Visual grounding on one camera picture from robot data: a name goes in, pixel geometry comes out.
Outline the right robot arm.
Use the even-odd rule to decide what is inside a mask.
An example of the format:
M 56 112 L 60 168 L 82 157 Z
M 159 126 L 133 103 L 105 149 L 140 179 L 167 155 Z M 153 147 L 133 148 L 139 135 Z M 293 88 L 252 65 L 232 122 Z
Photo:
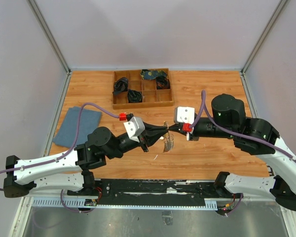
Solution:
M 200 137 L 232 139 L 234 146 L 264 161 L 273 176 L 249 177 L 221 171 L 214 182 L 214 193 L 221 198 L 232 194 L 249 194 L 272 199 L 280 206 L 296 211 L 296 155 L 268 121 L 246 116 L 242 100 L 221 94 L 211 101 L 212 112 L 201 93 L 198 113 L 193 107 L 176 107 L 170 131 L 186 136 L 188 141 Z

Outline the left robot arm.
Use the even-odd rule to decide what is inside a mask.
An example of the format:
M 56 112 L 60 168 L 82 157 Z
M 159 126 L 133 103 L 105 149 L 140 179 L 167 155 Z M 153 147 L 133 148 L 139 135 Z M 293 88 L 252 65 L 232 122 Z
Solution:
M 165 126 L 147 123 L 136 126 L 129 121 L 125 126 L 126 132 L 119 136 L 106 127 L 98 127 L 85 143 L 61 154 L 29 160 L 7 157 L 4 196 L 18 198 L 42 190 L 66 190 L 68 194 L 85 196 L 100 192 L 93 169 L 105 166 L 107 158 L 121 158 L 137 147 L 148 152 L 168 132 Z

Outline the wooden compartment tray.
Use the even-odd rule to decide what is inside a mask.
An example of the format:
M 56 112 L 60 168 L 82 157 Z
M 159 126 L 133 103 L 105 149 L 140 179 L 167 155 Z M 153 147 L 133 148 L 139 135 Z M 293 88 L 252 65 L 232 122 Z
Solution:
M 163 70 L 167 73 L 167 79 L 170 82 L 169 89 L 156 89 L 156 80 L 143 80 L 140 76 L 139 70 L 123 70 L 114 71 L 113 73 L 113 85 L 114 83 L 122 78 L 128 78 L 128 90 L 140 91 L 143 95 L 142 103 L 128 103 L 127 92 L 114 96 L 112 94 L 112 107 L 115 110 L 128 110 L 128 109 L 139 109 L 139 108 L 158 108 L 158 107 L 170 107 L 174 105 L 173 90 L 171 76 L 169 69 L 151 69 L 151 70 Z

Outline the dark rolled tie centre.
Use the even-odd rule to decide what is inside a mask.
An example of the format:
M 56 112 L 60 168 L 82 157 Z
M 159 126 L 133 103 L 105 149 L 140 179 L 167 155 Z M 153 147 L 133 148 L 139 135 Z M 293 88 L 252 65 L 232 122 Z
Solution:
M 127 92 L 128 103 L 142 103 L 143 95 L 140 91 L 129 89 Z

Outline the dark rolled tie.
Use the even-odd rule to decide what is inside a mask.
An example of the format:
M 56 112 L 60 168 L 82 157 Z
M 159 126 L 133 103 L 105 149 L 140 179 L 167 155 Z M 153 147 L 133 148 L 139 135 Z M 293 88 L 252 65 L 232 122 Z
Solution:
M 156 89 L 169 89 L 170 88 L 170 82 L 169 80 L 164 76 L 159 76 L 156 79 Z
M 128 103 L 142 103 L 143 95 L 140 91 L 129 89 L 127 92 Z
M 128 78 L 122 77 L 114 83 L 112 94 L 114 96 L 117 96 L 122 92 L 126 92 L 126 91 L 128 91 Z

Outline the dark rolled tie right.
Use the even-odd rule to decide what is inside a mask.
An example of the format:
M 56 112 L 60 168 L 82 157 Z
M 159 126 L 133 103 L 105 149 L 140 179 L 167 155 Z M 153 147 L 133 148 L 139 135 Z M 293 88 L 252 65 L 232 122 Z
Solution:
M 170 88 L 170 82 L 169 80 L 164 76 L 159 76 L 156 79 L 156 89 L 169 89 Z

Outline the dark rolled tie left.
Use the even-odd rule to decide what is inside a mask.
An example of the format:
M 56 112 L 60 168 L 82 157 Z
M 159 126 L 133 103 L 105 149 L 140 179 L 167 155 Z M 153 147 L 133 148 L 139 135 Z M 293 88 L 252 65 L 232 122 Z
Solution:
M 122 77 L 114 83 L 112 94 L 114 96 L 117 96 L 122 92 L 126 92 L 126 91 L 128 91 L 128 78 Z

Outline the blue yellow patterned tie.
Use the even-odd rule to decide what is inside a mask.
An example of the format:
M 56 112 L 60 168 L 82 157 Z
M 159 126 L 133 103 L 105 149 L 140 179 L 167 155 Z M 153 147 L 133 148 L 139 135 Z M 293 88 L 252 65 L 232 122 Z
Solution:
M 167 78 L 167 73 L 163 70 L 142 69 L 140 71 L 140 76 L 143 80 L 154 80 L 158 77 Z

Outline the blue folded cloth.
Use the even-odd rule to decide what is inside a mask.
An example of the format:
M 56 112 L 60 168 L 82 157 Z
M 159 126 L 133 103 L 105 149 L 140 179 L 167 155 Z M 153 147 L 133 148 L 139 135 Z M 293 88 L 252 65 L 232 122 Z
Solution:
M 68 109 L 57 134 L 53 138 L 53 143 L 57 146 L 70 148 L 73 145 L 76 139 L 79 112 L 80 107 L 71 107 Z M 87 141 L 87 135 L 98 127 L 101 117 L 101 112 L 83 109 L 80 116 L 77 145 Z

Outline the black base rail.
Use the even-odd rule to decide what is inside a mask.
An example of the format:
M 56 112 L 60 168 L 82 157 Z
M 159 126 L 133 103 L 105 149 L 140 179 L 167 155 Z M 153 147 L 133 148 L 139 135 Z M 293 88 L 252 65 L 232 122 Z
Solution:
M 102 191 L 102 197 L 117 195 L 196 195 L 200 198 L 232 199 L 233 194 L 219 193 L 211 181 L 190 180 L 143 180 L 143 179 L 97 179 L 95 187 L 80 191 L 66 191 L 69 196 L 95 197 Z

